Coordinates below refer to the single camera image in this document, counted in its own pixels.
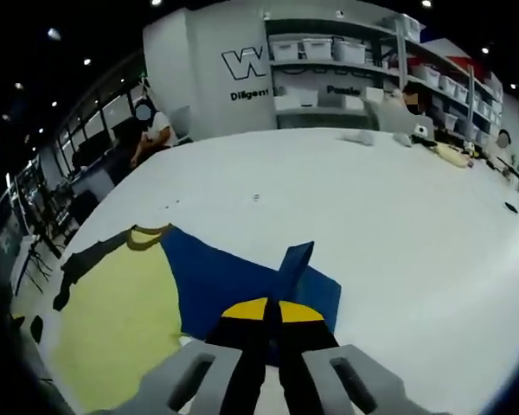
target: ceiling light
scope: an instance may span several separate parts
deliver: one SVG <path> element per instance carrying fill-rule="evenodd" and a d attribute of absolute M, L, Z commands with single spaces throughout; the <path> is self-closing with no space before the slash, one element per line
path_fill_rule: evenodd
<path fill-rule="evenodd" d="M 53 41 L 60 41 L 61 40 L 61 35 L 60 35 L 60 32 L 58 32 L 56 29 L 54 28 L 50 28 L 48 29 L 48 37 L 50 39 L 52 39 Z"/>

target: white tabletop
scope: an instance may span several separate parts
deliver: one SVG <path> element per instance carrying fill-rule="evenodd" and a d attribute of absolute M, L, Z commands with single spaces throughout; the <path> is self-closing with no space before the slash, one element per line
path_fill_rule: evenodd
<path fill-rule="evenodd" d="M 343 287 L 337 340 L 398 374 L 425 408 L 479 413 L 519 363 L 519 214 L 503 205 L 519 211 L 519 194 L 483 163 L 459 169 L 387 133 L 364 147 L 343 132 L 158 153 L 99 204 L 64 260 L 135 223 L 170 222 L 272 268 L 314 240 L 311 265 Z"/>

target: ceiling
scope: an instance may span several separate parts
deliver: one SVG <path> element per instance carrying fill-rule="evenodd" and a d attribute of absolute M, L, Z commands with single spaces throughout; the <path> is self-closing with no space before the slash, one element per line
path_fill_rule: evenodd
<path fill-rule="evenodd" d="M 163 0 L 157 7 L 150 0 L 0 2 L 0 173 L 24 166 L 33 147 L 53 139 L 52 131 L 81 95 L 142 47 L 144 25 L 183 5 L 195 9 L 208 3 L 216 2 Z M 420 0 L 370 3 L 408 13 L 480 59 L 504 85 L 519 84 L 519 2 L 477 6 L 432 0 L 431 9 L 422 8 Z M 60 41 L 48 38 L 50 28 L 60 32 Z M 488 55 L 481 53 L 482 46 L 490 48 Z M 83 65 L 86 58 L 91 65 Z M 3 114 L 10 119 L 3 120 Z"/>

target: yellow object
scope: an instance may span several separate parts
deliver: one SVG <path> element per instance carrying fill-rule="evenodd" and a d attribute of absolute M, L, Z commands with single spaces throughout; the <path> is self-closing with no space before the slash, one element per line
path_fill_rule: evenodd
<path fill-rule="evenodd" d="M 246 318 L 248 320 L 263 320 L 267 298 L 238 303 L 225 311 L 223 317 Z"/>
<path fill-rule="evenodd" d="M 279 301 L 283 322 L 313 322 L 323 320 L 323 316 L 305 305 Z"/>
<path fill-rule="evenodd" d="M 84 411 L 112 409 L 180 348 L 180 330 L 176 283 L 162 247 L 136 252 L 123 244 L 71 287 L 54 368 Z"/>
<path fill-rule="evenodd" d="M 456 167 L 465 168 L 469 164 L 468 157 L 454 150 L 447 144 L 438 143 L 435 151 L 440 156 L 440 158 L 446 160 L 448 163 L 451 163 Z"/>

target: letter w logo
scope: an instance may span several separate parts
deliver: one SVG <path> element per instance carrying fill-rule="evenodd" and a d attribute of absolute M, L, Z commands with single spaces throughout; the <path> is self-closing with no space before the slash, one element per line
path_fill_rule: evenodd
<path fill-rule="evenodd" d="M 243 48 L 238 55 L 235 51 L 231 50 L 223 52 L 221 57 L 225 61 L 225 65 L 234 80 L 245 80 L 250 77 L 250 71 L 255 76 L 261 77 L 266 76 L 266 70 L 261 64 L 261 54 L 263 47 L 259 48 L 259 52 L 254 47 Z"/>

